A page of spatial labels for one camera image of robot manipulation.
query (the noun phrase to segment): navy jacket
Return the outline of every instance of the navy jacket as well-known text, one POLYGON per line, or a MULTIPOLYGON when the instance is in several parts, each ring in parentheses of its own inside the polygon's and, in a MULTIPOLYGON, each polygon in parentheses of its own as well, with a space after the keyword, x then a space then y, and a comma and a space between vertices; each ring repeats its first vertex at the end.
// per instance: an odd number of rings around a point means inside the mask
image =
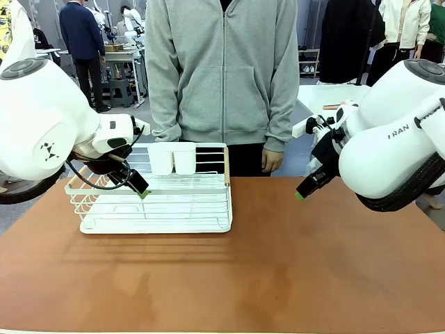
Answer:
POLYGON ((105 56, 102 33, 94 15, 80 3, 69 2, 60 11, 60 29, 73 59, 98 59, 105 56))

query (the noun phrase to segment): white wire rack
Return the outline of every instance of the white wire rack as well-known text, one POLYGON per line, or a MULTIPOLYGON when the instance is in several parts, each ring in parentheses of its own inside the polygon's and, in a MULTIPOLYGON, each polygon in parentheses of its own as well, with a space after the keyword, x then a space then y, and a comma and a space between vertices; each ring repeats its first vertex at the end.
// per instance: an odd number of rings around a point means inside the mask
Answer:
MULTIPOLYGON (((86 234, 154 234, 227 232, 232 225, 232 198, 227 146, 197 144, 211 148, 198 164, 224 166, 216 171, 192 176, 151 174, 147 144, 136 144, 128 158, 149 184, 149 195, 141 199, 130 188, 99 190, 74 176, 65 187, 74 212, 80 216, 86 234)), ((105 175, 94 175, 83 168, 84 177, 98 186, 113 186, 105 175)))

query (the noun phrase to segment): logo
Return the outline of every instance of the logo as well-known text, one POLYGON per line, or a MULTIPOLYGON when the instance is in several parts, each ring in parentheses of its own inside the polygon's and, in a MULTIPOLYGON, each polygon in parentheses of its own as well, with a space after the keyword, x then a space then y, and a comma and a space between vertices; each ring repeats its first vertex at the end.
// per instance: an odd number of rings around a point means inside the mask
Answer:
POLYGON ((392 134, 388 135, 388 139, 394 138, 395 136, 398 136, 399 134, 402 134, 406 130, 409 130, 410 126, 406 124, 404 127, 401 127, 400 129, 393 131, 392 134))
POLYGON ((54 157, 60 158, 58 155, 56 155, 56 154, 51 152, 53 147, 54 147, 54 143, 52 143, 51 145, 48 144, 48 143, 45 143, 42 146, 40 146, 41 150, 46 149, 48 151, 48 157, 45 159, 46 162, 48 162, 48 160, 50 160, 50 159, 52 159, 54 157))

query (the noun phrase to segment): black shirt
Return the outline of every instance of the black shirt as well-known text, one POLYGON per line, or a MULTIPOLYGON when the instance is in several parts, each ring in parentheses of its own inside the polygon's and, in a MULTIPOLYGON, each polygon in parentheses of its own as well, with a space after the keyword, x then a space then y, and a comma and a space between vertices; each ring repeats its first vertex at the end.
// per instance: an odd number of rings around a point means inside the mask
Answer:
POLYGON ((43 31, 34 28, 34 43, 36 49, 51 49, 47 37, 44 35, 43 31))
POLYGON ((232 0, 220 0, 221 1, 221 7, 222 10, 226 11, 227 7, 229 7, 229 4, 232 2, 232 0))
MULTIPOLYGON (((320 81, 343 84, 358 77, 375 6, 369 0, 329 0, 321 28, 320 81)), ((371 47, 385 39, 377 14, 371 47)))

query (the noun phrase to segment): white cup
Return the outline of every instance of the white cup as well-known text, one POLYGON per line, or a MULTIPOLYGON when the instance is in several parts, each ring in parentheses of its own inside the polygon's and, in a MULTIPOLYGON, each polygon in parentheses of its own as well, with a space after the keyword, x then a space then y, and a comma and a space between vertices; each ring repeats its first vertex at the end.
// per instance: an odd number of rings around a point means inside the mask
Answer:
POLYGON ((193 175, 196 173, 196 143, 180 143, 175 156, 175 170, 178 175, 193 175))
POLYGON ((148 155, 150 157, 150 166, 155 176, 170 175, 173 171, 172 153, 166 150, 168 147, 163 143, 148 144, 148 155))

